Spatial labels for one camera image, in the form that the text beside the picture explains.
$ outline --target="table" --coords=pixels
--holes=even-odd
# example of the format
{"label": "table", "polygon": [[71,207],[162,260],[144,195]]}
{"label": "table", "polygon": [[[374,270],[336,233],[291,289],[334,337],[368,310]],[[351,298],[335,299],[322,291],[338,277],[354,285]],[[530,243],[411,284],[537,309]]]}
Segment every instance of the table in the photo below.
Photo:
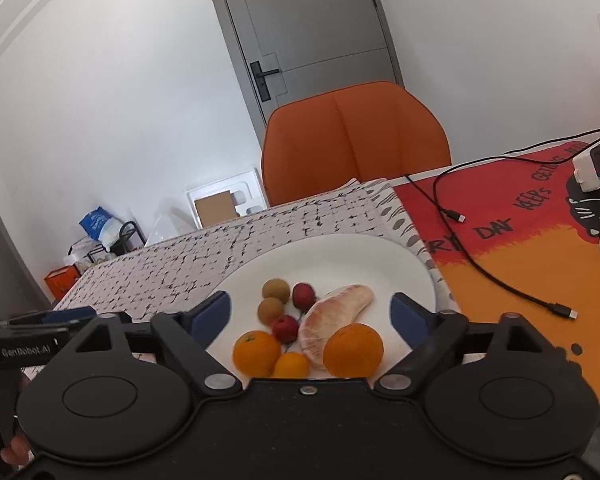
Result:
{"label": "table", "polygon": [[[532,158],[563,160],[584,146],[569,142]],[[442,171],[416,176],[418,184],[431,193]],[[582,366],[600,397],[600,190],[584,194],[570,162],[510,160],[459,170],[438,186],[443,206],[466,216],[454,229],[478,263],[509,285],[579,312],[567,320],[488,281],[464,259],[433,205],[413,186],[392,184],[462,312],[478,322],[519,312]]]}
{"label": "table", "polygon": [[437,309],[457,309],[413,221],[384,179],[352,181],[332,192],[238,218],[119,256],[88,270],[57,310],[124,310],[135,322],[189,310],[238,267],[267,251],[325,234],[389,238],[429,270]]}

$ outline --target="chair backrest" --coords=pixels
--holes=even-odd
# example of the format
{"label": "chair backrest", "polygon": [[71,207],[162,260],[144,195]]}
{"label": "chair backrest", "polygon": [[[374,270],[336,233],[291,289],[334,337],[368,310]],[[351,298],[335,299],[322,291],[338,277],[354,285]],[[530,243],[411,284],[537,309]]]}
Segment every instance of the chair backrest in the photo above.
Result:
{"label": "chair backrest", "polygon": [[275,110],[262,153],[271,205],[322,193],[352,178],[397,178],[451,164],[442,126],[403,88],[375,82]]}

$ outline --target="blue gripper pad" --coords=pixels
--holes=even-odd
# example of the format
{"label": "blue gripper pad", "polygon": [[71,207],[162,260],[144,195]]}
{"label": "blue gripper pad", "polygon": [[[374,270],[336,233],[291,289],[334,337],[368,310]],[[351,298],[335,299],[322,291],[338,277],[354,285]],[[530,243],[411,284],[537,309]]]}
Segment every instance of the blue gripper pad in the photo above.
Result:
{"label": "blue gripper pad", "polygon": [[397,292],[391,298],[389,318],[391,325],[411,349],[417,348],[429,337],[436,326],[436,315],[403,292]]}
{"label": "blue gripper pad", "polygon": [[40,320],[42,324],[48,323],[66,323],[73,319],[83,319],[85,317],[96,317],[98,314],[90,306],[80,306],[68,310],[53,310]]}
{"label": "blue gripper pad", "polygon": [[231,299],[219,290],[190,312],[189,335],[206,349],[227,326],[230,317]]}

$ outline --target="cable connector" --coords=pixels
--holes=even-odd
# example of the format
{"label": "cable connector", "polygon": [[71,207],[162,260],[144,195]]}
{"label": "cable connector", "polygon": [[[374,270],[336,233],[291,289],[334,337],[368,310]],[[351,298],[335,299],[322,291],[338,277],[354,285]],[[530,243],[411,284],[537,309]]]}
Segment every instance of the cable connector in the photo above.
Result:
{"label": "cable connector", "polygon": [[443,209],[442,212],[452,220],[459,222],[461,224],[466,220],[466,216],[461,215],[458,211],[454,211],[453,209]]}
{"label": "cable connector", "polygon": [[577,311],[560,303],[549,303],[547,308],[556,316],[566,317],[568,319],[576,319],[578,317]]}

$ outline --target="human hand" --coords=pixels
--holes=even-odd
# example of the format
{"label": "human hand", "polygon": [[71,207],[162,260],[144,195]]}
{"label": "human hand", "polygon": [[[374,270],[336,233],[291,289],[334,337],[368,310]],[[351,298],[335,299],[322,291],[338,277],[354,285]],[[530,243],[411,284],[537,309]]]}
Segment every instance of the human hand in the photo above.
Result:
{"label": "human hand", "polygon": [[[20,390],[29,384],[29,378],[22,376]],[[23,434],[17,434],[11,439],[8,447],[0,451],[0,458],[7,464],[17,466],[29,463],[29,443]]]}

